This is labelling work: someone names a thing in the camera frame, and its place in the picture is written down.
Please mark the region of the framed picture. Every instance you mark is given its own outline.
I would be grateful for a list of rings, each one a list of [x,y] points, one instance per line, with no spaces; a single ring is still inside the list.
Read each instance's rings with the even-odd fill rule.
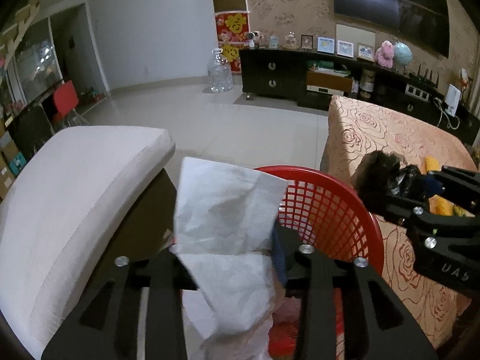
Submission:
[[[363,59],[363,60],[373,62],[374,55],[375,55],[375,50],[372,46],[368,46],[360,43],[358,44],[358,53],[357,53],[358,59]]]
[[[318,37],[316,39],[316,50],[320,53],[334,54],[335,39],[329,37]]]
[[[352,42],[337,40],[337,55],[339,56],[353,59],[354,48],[355,48],[355,45]]]

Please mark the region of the red festive door poster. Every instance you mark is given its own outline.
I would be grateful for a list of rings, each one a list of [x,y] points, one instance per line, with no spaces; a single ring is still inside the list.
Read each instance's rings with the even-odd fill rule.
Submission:
[[[222,54],[229,61],[233,73],[241,72],[240,51],[249,47],[250,32],[246,10],[221,11],[215,14],[216,34]]]

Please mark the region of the red chair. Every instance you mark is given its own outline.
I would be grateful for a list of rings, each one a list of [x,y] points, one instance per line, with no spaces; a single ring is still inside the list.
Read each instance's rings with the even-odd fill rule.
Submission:
[[[88,125],[89,122],[77,111],[79,98],[71,80],[59,86],[53,93],[53,101],[56,107],[54,115],[54,125],[71,126],[74,122],[81,125]]]

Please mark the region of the large clear water jug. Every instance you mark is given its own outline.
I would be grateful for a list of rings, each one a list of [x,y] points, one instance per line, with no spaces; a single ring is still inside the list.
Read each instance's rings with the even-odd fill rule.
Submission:
[[[216,48],[211,52],[211,58],[208,63],[208,77],[210,89],[213,93],[224,93],[233,88],[230,62],[223,55],[221,48]]]

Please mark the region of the white router box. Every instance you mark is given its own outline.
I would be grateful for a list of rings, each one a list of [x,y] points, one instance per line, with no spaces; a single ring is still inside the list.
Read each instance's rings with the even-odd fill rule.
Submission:
[[[447,104],[446,112],[450,116],[456,115],[462,92],[454,85],[448,86],[447,96],[445,97],[445,103]]]

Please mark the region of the black plastic bag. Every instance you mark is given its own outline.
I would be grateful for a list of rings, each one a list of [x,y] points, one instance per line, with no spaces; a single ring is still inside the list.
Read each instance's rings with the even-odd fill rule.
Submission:
[[[401,197],[426,206],[428,198],[421,186],[422,172],[407,164],[396,153],[376,150],[366,154],[352,176],[352,186],[364,206],[375,214],[382,213],[388,197]]]

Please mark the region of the white cushioned sofa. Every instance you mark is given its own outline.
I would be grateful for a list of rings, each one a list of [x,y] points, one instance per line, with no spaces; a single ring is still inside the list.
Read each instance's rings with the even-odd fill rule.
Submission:
[[[39,359],[84,290],[117,257],[160,251],[173,228],[175,153],[156,127],[68,127],[1,202],[1,357]]]

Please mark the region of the black tv cabinet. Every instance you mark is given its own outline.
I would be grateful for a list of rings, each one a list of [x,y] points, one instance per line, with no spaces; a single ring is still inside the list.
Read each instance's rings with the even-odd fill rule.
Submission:
[[[362,59],[288,49],[242,49],[239,63],[242,90],[249,98],[283,98],[326,110],[338,94],[412,116],[468,146],[479,135],[479,119],[465,106],[447,113],[439,75],[428,69],[401,73]]]

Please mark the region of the framed picture right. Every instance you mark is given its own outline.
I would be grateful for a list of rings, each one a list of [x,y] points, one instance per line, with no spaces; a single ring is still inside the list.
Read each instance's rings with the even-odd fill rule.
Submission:
[[[375,55],[375,50],[372,46],[368,46],[360,43],[358,44],[358,53],[357,53],[358,59],[363,59],[363,60],[373,62],[374,55]]]

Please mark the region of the wall mounted television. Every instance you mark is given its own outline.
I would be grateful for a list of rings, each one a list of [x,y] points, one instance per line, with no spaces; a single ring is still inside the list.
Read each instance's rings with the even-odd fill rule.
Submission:
[[[445,58],[450,54],[447,0],[334,0],[334,12],[385,27]]]

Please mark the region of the framed picture middle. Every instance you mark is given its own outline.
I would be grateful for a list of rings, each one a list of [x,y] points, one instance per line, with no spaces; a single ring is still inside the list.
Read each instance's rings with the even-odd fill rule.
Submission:
[[[353,59],[354,48],[355,48],[355,45],[352,42],[337,40],[337,55],[339,56]]]

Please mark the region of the rose patterned tablecloth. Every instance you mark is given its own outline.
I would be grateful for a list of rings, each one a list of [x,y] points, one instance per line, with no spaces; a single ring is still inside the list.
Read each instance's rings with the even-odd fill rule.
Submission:
[[[461,142],[349,97],[329,105],[329,173],[377,214],[382,276],[440,359],[479,357],[479,174]]]

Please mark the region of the small dark photo frame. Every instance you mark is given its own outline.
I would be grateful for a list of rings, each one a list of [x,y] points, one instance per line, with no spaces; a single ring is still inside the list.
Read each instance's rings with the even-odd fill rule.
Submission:
[[[312,35],[302,35],[301,36],[301,46],[303,50],[311,50],[313,48],[313,36]]]

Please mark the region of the framed picture left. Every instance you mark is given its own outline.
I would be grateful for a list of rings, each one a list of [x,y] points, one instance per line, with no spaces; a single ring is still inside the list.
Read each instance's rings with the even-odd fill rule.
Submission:
[[[318,37],[316,39],[316,50],[320,53],[334,54],[335,39],[329,37]]]

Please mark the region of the light blue globe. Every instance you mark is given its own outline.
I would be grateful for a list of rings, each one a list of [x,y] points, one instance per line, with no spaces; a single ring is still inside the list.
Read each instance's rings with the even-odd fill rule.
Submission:
[[[394,67],[397,69],[405,68],[412,60],[411,49],[405,43],[397,41],[394,44]]]

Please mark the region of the pink plush toy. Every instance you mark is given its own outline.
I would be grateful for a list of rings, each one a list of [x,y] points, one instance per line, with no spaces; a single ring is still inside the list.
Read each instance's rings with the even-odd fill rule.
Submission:
[[[381,44],[381,46],[376,50],[374,60],[377,65],[392,69],[394,64],[394,56],[395,56],[395,47],[394,45],[385,40]]]

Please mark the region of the red plastic mesh basket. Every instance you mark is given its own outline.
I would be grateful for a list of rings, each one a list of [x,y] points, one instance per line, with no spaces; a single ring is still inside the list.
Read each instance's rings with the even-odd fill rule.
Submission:
[[[300,166],[263,166],[262,172],[287,180],[277,222],[295,231],[302,243],[327,257],[344,262],[362,258],[382,274],[383,243],[377,220],[356,193],[342,182]],[[274,323],[269,332],[269,354],[275,359],[293,357],[299,328],[295,322]],[[343,357],[343,338],[337,339],[337,357]]]

